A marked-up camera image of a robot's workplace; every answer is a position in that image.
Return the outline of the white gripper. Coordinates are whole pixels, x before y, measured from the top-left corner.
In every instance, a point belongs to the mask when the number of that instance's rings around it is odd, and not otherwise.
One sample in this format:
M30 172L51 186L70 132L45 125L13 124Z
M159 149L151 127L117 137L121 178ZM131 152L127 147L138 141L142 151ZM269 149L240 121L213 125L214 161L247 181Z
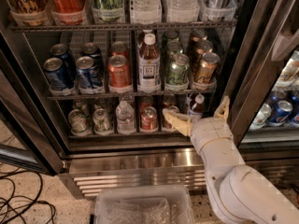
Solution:
M200 153L202 148L209 143L233 141L233 134L226 122L229 116L229 105L230 97L225 95L214 112L215 118L199 119L194 124L190 116L167 108L163 109L163 115L174 129L184 136L190 136L195 150Z

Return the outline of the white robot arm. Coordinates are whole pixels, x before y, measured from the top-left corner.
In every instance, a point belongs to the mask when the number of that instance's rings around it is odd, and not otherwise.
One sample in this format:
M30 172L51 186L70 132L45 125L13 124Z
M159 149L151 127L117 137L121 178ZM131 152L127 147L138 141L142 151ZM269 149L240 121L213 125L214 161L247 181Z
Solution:
M167 108L164 118L188 136L205 168L206 190L215 215L226 224L299 224L296 208L266 177L246 165L227 124L230 98L212 117L196 119Z

